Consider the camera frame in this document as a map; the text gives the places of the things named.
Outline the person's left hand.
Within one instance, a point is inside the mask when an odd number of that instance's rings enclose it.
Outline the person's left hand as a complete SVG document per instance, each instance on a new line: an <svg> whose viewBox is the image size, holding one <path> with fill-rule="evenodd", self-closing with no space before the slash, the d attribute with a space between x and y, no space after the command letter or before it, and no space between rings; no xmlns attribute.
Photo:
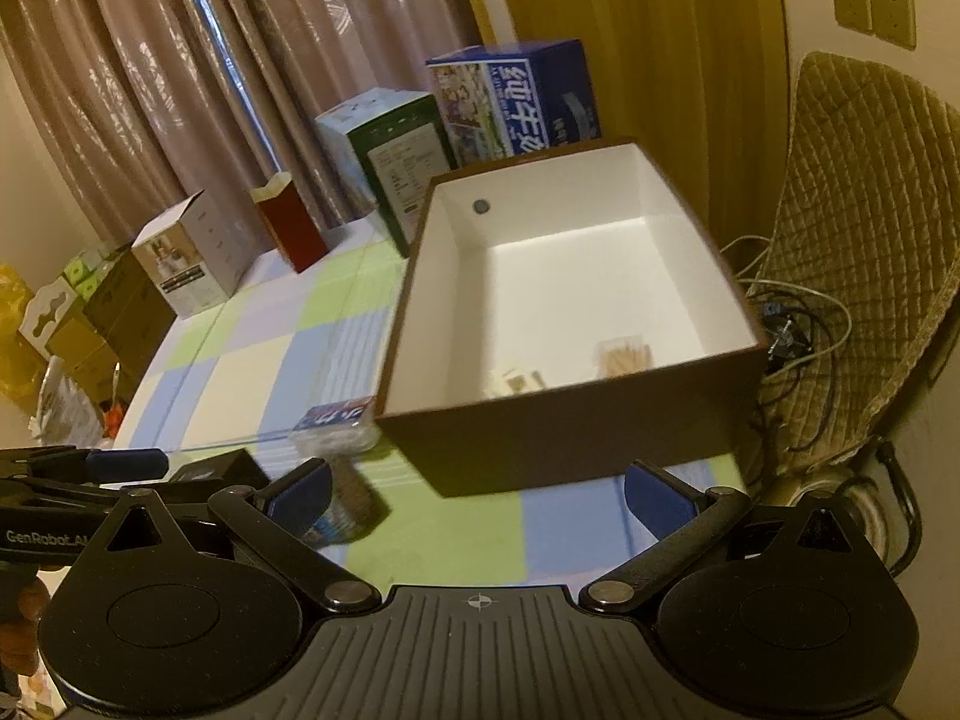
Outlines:
<svg viewBox="0 0 960 720"><path fill-rule="evenodd" d="M37 626L49 601L49 590L36 574L2 580L2 667L16 676L32 676L39 668Z"/></svg>

